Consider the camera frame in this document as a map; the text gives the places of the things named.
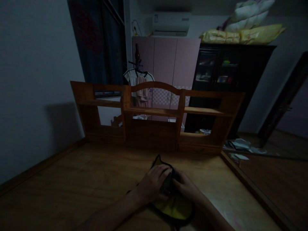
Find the window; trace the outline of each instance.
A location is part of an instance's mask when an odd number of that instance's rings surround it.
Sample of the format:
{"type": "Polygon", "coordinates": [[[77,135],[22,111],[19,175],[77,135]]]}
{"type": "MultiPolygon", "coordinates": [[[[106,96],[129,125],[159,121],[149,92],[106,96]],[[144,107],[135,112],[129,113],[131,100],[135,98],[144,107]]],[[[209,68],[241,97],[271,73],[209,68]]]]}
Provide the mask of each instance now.
{"type": "Polygon", "coordinates": [[[126,84],[123,0],[68,0],[86,82],[126,84]]]}

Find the dark wooden cabinet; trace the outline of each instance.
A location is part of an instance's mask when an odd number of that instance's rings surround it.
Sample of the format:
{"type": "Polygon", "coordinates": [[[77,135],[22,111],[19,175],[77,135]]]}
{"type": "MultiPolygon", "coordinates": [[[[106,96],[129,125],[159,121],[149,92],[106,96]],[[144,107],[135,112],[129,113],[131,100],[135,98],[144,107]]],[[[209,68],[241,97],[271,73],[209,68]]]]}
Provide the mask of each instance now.
{"type": "MultiPolygon", "coordinates": [[[[236,138],[253,93],[276,46],[201,44],[193,90],[245,92],[246,96],[230,130],[236,138]]],[[[191,97],[189,106],[219,108],[219,99],[191,97]]],[[[185,132],[212,129],[215,117],[187,114],[185,132]]]]}

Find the air conditioner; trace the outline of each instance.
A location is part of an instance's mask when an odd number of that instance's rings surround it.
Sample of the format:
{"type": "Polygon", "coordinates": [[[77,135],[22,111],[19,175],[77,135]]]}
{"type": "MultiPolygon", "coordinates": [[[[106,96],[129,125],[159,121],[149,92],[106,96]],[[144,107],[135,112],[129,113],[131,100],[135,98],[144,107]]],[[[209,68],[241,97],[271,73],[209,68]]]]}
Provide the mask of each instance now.
{"type": "Polygon", "coordinates": [[[155,12],[152,16],[153,34],[162,36],[186,36],[191,13],[155,12]]]}

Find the white shirt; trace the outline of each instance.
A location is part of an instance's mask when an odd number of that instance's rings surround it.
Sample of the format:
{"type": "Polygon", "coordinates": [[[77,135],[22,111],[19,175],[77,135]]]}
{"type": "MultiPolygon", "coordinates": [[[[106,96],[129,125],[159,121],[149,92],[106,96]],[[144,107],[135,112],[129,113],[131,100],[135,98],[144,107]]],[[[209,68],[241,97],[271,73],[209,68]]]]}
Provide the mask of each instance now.
{"type": "MultiPolygon", "coordinates": [[[[144,78],[147,78],[147,82],[155,81],[153,75],[148,72],[141,73],[135,69],[129,69],[124,73],[124,77],[128,81],[130,86],[136,85],[137,77],[139,75],[143,76],[144,78]]],[[[132,96],[136,97],[136,92],[132,92],[132,96]]]]}

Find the hand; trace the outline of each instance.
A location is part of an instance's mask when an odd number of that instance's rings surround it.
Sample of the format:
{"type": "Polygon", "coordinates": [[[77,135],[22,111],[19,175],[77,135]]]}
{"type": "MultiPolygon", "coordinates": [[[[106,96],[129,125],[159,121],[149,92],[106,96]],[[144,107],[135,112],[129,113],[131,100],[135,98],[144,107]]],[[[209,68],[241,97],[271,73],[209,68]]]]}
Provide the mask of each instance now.
{"type": "Polygon", "coordinates": [[[204,194],[198,189],[198,187],[189,179],[189,177],[182,171],[175,169],[176,173],[180,176],[181,182],[172,179],[173,184],[177,187],[180,193],[191,200],[197,202],[200,198],[204,197],[204,194]]]}
{"type": "Polygon", "coordinates": [[[147,172],[138,186],[132,191],[140,206],[147,205],[156,198],[164,201],[168,200],[168,197],[160,192],[160,188],[171,172],[172,168],[168,165],[156,165],[147,172]]]}

